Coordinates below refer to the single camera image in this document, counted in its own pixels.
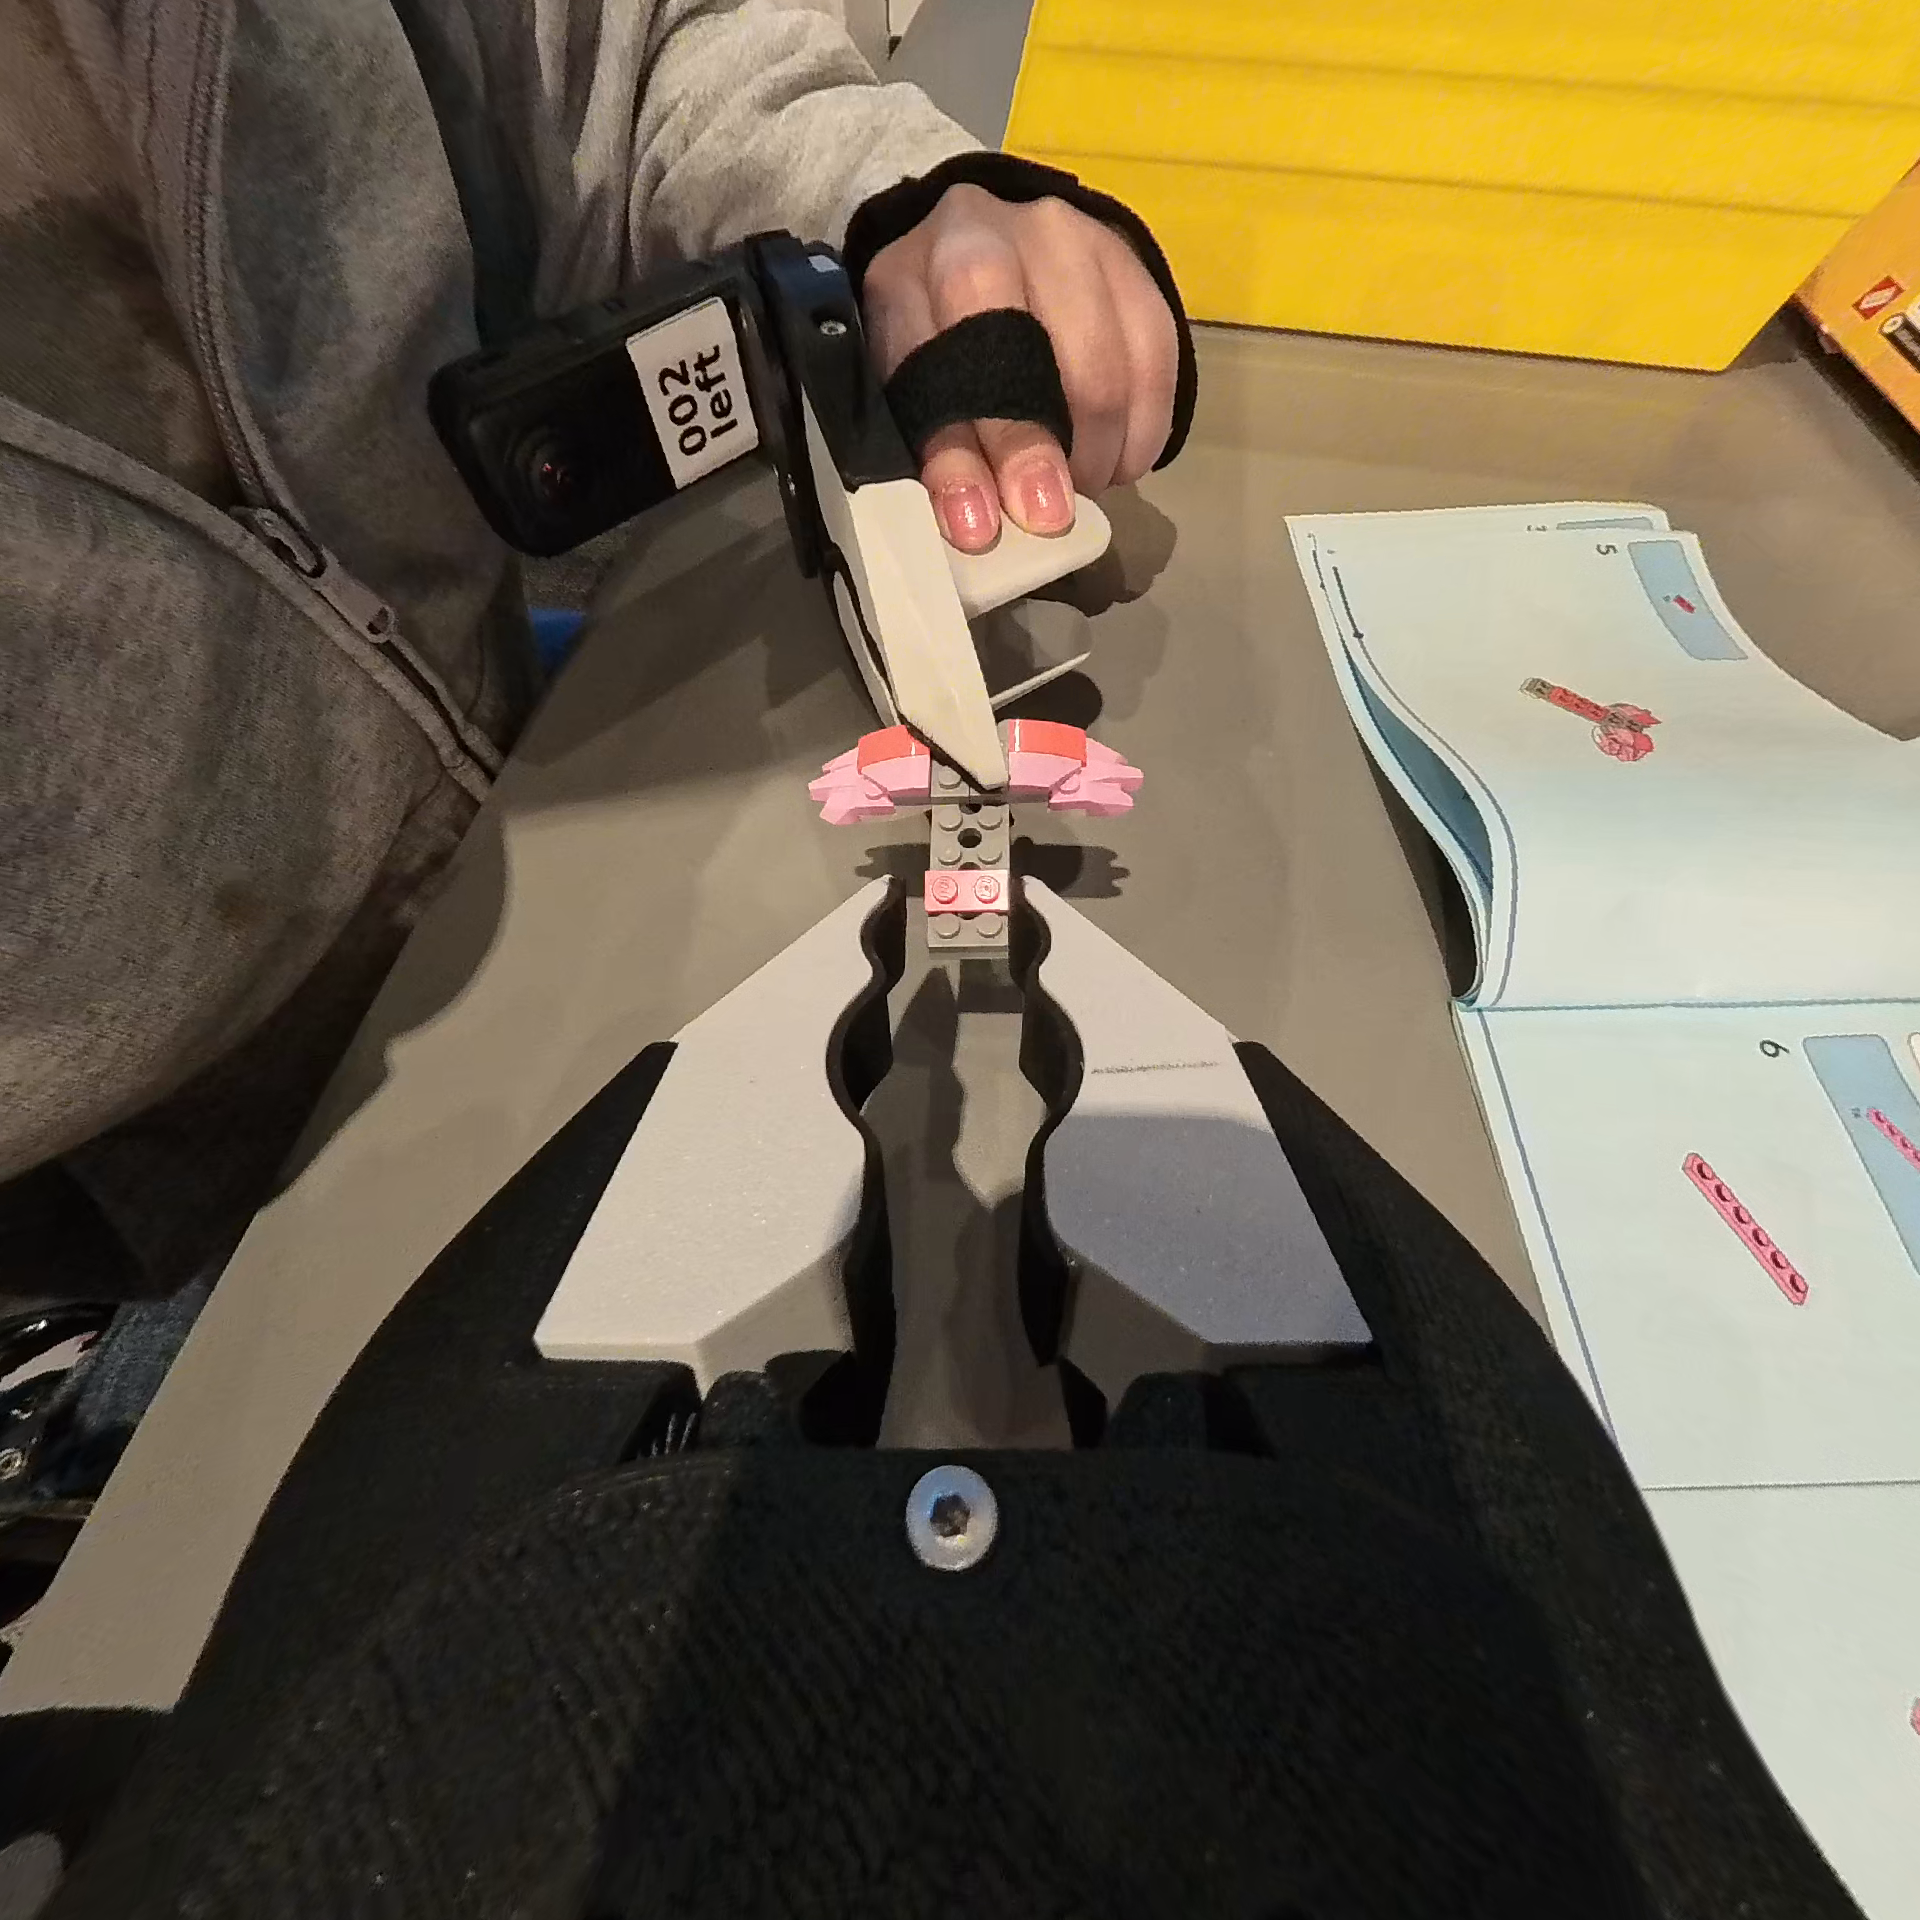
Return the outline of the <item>pink grey brick assembly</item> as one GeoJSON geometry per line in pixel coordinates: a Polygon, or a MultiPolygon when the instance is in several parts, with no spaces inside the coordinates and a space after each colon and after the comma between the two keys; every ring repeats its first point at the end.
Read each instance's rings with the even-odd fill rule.
{"type": "MultiPolygon", "coordinates": [[[[885,726],[831,758],[807,783],[807,795],[835,827],[923,811],[927,872],[994,869],[1012,875],[1012,827],[1019,806],[1113,817],[1135,806],[1146,778],[1129,758],[1066,721],[1015,717],[1000,726],[1000,742],[1009,773],[1000,791],[972,786],[911,726],[885,726]]],[[[1005,954],[1015,910],[1015,878],[1009,912],[1000,915],[933,918],[923,910],[929,949],[1005,954]]]]}

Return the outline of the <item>person's left forearm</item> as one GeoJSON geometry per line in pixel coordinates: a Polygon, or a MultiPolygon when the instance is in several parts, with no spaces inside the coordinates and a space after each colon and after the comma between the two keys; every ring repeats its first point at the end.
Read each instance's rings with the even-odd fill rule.
{"type": "Polygon", "coordinates": [[[784,229],[841,241],[898,179],[977,152],[832,18],[783,5],[461,5],[513,313],[553,318],[784,229]]]}

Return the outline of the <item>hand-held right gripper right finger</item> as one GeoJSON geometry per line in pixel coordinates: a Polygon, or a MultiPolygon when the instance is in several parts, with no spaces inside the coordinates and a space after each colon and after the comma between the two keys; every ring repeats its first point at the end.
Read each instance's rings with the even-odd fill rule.
{"type": "Polygon", "coordinates": [[[1330,1359],[1371,1333],[1234,1034],[1040,879],[1015,920],[1019,1304],[1080,1375],[1330,1359]]]}

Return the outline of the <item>light blue instruction booklet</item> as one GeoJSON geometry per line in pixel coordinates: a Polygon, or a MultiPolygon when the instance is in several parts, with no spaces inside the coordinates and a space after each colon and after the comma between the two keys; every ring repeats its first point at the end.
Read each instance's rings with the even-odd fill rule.
{"type": "Polygon", "coordinates": [[[1650,505],[1288,531],[1471,906],[1456,1032],[1552,1339],[1775,1779],[1915,1914],[1915,742],[1650,505]]]}

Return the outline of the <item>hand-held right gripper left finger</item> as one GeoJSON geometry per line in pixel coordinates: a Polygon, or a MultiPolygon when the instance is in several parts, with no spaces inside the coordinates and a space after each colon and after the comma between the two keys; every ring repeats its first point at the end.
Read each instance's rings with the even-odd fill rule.
{"type": "Polygon", "coordinates": [[[544,1359],[759,1370],[855,1352],[866,1142],[835,1045],[883,984],[864,883],[683,1024],[536,1327],[544,1359]]]}

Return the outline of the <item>person's left hand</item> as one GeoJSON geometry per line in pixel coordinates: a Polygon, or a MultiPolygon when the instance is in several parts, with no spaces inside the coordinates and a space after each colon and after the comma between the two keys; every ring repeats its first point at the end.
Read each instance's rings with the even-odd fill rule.
{"type": "Polygon", "coordinates": [[[1080,496],[1129,487],[1170,441],[1179,326],[1129,241],[1061,199],[1009,203],[949,186],[880,249],[861,289],[877,379],[962,320],[1019,309],[1044,326],[1072,418],[1066,447],[1042,422],[977,416],[929,433],[919,477],[945,539],[992,551],[1005,521],[1071,531],[1080,496]]]}

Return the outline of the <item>yellow plastic bin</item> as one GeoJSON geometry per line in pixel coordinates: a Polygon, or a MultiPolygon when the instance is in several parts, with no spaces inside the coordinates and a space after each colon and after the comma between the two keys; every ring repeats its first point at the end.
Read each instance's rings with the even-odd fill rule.
{"type": "Polygon", "coordinates": [[[1005,129],[1199,320],[1723,370],[1915,165],[1915,5],[1036,5],[1005,129]]]}

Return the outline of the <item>person's dark jeans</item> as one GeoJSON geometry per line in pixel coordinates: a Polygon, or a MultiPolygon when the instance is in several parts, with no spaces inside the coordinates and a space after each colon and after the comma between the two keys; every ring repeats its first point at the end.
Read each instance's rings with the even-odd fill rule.
{"type": "Polygon", "coordinates": [[[137,1303],[4,1303],[4,1653],[48,1593],[208,1293],[210,1278],[200,1278],[137,1303]]]}

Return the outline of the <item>person's grey hoodie torso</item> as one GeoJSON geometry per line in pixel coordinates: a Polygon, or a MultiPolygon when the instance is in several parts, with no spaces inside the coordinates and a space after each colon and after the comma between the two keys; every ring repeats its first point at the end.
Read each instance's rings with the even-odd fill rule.
{"type": "Polygon", "coordinates": [[[248,1216],[536,698],[461,5],[4,5],[4,1198],[248,1216]]]}

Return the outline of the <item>orange brick set box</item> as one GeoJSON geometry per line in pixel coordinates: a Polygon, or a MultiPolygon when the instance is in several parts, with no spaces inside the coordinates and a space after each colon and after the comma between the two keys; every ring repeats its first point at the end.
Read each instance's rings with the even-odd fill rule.
{"type": "Polygon", "coordinates": [[[1917,167],[1793,297],[1815,335],[1917,427],[1917,167]]]}

